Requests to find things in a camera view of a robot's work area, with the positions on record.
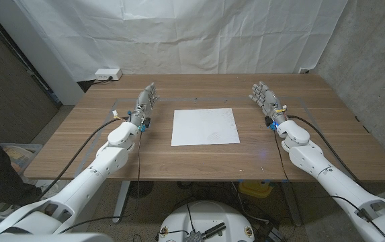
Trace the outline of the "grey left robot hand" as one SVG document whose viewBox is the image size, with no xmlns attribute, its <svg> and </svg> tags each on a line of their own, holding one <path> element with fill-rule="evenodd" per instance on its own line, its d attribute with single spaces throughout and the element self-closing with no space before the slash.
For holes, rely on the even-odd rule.
<svg viewBox="0 0 385 242">
<path fill-rule="evenodd" d="M 150 118 L 155 103 L 159 99 L 154 83 L 148 85 L 138 96 L 132 111 L 130 122 L 140 126 L 146 118 Z"/>
</svg>

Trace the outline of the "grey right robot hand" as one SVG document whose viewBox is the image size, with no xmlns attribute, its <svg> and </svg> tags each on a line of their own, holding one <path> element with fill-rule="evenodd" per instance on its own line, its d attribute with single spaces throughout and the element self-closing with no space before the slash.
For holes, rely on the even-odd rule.
<svg viewBox="0 0 385 242">
<path fill-rule="evenodd" d="M 253 84 L 252 94 L 249 95 L 249 98 L 262 109 L 266 117 L 271 118 L 276 124 L 281 124 L 287 120 L 286 109 L 264 82 L 260 81 L 258 84 Z"/>
</svg>

